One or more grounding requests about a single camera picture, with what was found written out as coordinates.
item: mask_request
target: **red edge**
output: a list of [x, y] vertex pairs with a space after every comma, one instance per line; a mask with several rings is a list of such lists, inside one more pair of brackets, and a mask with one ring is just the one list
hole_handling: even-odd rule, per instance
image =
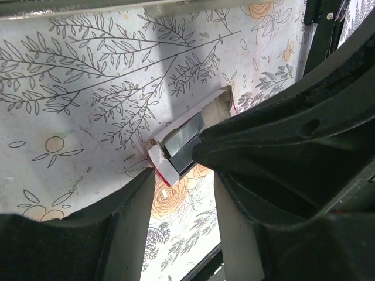
[[234, 104], [234, 100], [233, 100], [233, 109], [234, 109], [234, 111], [236, 112], [236, 114], [238, 114], [238, 111], [237, 111], [236, 105]]
[[169, 182], [163, 177], [163, 175], [159, 172], [159, 170], [155, 167], [154, 163], [152, 162], [151, 158], [147, 155], [147, 159], [148, 159], [148, 163], [150, 163], [152, 165], [152, 167], [154, 167], [156, 173], [158, 174], [158, 176], [162, 179], [162, 181], [164, 181], [164, 183], [168, 186], [168, 187], [172, 187]]

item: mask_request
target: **floral wallpaper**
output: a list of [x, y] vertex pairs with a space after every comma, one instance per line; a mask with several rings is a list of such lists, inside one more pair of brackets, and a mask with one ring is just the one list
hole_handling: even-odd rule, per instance
[[[351, 1], [342, 40], [374, 8]], [[144, 142], [231, 85], [247, 110], [303, 72], [314, 28], [280, 0], [152, 19], [143, 9], [2, 21], [0, 211], [63, 218], [145, 167]], [[213, 175], [156, 180], [142, 280], [181, 280], [220, 242]]]

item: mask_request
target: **orange flower pattern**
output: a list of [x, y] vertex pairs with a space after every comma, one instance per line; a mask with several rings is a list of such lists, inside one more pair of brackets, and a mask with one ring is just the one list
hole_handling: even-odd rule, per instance
[[167, 186], [160, 177], [156, 177], [155, 194], [152, 202], [151, 216], [159, 220], [177, 212], [184, 204], [189, 190], [193, 189], [198, 179], [207, 176], [210, 169], [196, 165], [185, 177], [172, 186]]
[[252, 4], [248, 6], [250, 16], [252, 16], [254, 19], [259, 19], [264, 16], [267, 16], [270, 13], [270, 10], [272, 8], [273, 8], [273, 2]]
[[188, 193], [187, 182], [188, 179], [184, 177], [176, 185], [169, 187], [160, 177], [157, 177], [151, 215], [162, 219], [177, 211]]

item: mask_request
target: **black plastic part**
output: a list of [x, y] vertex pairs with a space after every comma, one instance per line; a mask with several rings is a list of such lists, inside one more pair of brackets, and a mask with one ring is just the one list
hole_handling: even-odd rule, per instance
[[293, 227], [256, 224], [264, 280], [375, 280], [375, 214], [329, 214]]
[[1, 214], [2, 280], [139, 280], [154, 188], [148, 168], [63, 220]]
[[309, 75], [201, 134], [193, 160], [216, 172], [250, 221], [294, 224], [375, 205], [375, 11]]
[[340, 14], [340, 9], [348, 4], [348, 0], [307, 1], [304, 22], [306, 25], [317, 23], [318, 26], [308, 54], [304, 75], [320, 65], [338, 48], [344, 16]]

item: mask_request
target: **screw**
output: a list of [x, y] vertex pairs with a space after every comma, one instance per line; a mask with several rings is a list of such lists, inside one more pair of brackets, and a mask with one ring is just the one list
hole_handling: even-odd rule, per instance
[[327, 14], [327, 20], [331, 20], [331, 19], [333, 19], [334, 16], [335, 16], [335, 15], [334, 15], [333, 13], [329, 13], [329, 14]]

